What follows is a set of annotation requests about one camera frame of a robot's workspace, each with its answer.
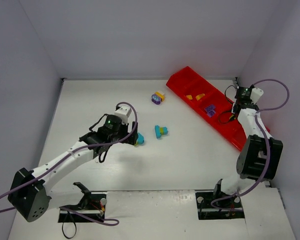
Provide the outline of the cyan lego with green brick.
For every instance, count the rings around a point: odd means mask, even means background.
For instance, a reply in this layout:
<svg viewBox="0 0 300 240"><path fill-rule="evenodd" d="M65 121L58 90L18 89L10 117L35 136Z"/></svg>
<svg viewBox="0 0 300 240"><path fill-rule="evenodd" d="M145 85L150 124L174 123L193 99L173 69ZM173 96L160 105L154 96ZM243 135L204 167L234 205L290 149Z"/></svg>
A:
<svg viewBox="0 0 300 240"><path fill-rule="evenodd" d="M137 139L136 139L136 142L135 142L135 146L141 146L145 143L145 138L144 136L141 134L141 133L137 133Z"/></svg>

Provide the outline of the purple rectangular lego brick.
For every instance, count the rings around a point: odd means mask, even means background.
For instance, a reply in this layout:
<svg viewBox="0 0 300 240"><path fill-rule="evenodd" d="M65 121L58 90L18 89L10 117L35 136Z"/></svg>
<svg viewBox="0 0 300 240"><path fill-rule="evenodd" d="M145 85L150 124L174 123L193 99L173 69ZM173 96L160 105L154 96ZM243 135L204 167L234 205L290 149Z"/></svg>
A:
<svg viewBox="0 0 300 240"><path fill-rule="evenodd" d="M215 108L216 107L213 104L211 104L211 105L205 107L204 110L208 113L208 112L213 111Z"/></svg>

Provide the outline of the orange curved lego brick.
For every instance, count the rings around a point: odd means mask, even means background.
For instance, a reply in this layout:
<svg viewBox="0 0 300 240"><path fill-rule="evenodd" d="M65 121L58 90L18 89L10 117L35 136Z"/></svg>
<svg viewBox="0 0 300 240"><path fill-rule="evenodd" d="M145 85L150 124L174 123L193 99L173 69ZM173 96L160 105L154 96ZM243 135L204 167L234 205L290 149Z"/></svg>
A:
<svg viewBox="0 0 300 240"><path fill-rule="evenodd" d="M201 98L203 98L205 96L205 94L204 93L201 93L201 94L198 94L196 97L195 97L195 99L197 100L197 101L199 101Z"/></svg>

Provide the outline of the purple half-round lego brick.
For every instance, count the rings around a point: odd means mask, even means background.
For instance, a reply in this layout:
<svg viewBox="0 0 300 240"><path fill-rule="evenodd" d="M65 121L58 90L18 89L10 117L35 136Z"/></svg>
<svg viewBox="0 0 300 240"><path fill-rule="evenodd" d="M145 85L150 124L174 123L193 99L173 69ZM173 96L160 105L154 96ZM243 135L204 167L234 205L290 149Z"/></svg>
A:
<svg viewBox="0 0 300 240"><path fill-rule="evenodd" d="M212 110L212 111L207 112L206 114L209 118L212 118L216 114L216 112L214 110Z"/></svg>

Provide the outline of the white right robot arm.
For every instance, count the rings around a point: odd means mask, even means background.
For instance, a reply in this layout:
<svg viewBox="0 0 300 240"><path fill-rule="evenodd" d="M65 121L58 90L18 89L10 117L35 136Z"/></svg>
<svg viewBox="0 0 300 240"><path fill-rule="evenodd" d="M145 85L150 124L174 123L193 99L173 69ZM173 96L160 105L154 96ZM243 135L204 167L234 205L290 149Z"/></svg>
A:
<svg viewBox="0 0 300 240"><path fill-rule="evenodd" d="M257 101L263 93L254 86L239 86L231 110L246 136L236 163L239 179L234 188L240 197L250 193L259 183L274 179L283 151L282 141L272 137L261 119L262 110Z"/></svg>

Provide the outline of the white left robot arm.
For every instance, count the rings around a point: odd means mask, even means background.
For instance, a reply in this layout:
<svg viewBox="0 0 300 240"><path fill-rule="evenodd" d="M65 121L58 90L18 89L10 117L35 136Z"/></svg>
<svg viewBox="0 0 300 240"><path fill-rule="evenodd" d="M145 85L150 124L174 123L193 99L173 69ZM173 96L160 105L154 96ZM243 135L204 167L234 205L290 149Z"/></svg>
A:
<svg viewBox="0 0 300 240"><path fill-rule="evenodd" d="M128 130L127 117L104 114L105 122L97 130L90 126L88 133L50 162L27 170L21 168L14 175L8 201L31 223L39 219L53 206L52 188L65 176L81 165L106 154L118 144L134 145L138 138L138 121L133 121Z"/></svg>

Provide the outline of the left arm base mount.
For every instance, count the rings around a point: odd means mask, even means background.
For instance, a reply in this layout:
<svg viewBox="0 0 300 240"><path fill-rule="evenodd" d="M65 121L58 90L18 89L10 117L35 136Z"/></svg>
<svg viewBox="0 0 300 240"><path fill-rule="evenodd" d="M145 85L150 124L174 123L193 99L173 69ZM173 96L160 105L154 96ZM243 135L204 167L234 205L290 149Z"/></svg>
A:
<svg viewBox="0 0 300 240"><path fill-rule="evenodd" d="M73 185L80 189L82 197L77 204L68 204L64 207L98 222L104 222L107 192L89 190L81 182L74 182ZM90 223L90 221L71 211L60 210L58 223Z"/></svg>

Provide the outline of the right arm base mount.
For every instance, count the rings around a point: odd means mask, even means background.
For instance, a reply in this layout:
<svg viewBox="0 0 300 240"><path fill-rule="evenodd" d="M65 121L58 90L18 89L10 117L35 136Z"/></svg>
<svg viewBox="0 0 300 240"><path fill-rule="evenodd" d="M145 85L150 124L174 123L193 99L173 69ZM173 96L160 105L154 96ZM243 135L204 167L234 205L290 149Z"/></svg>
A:
<svg viewBox="0 0 300 240"><path fill-rule="evenodd" d="M232 220L244 219L245 213L241 199L234 196L228 199L219 200L211 205L215 199L223 198L226 194L214 196L213 191L196 191L197 216L201 221L205 220Z"/></svg>

